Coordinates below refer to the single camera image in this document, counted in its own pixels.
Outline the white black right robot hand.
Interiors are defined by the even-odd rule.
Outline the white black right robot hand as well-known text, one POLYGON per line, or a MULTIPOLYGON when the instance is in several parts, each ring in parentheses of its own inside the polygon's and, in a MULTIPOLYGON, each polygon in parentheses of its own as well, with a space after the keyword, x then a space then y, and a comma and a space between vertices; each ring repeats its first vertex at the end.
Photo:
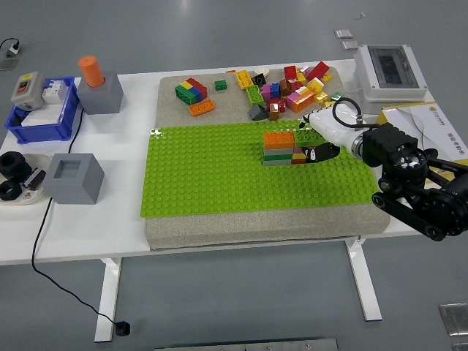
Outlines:
POLYGON ((332 107, 322 107, 303 115, 300 128, 309 124, 316 132, 335 146, 345 147, 355 158, 362 160, 364 128, 346 127, 333 117, 332 107))

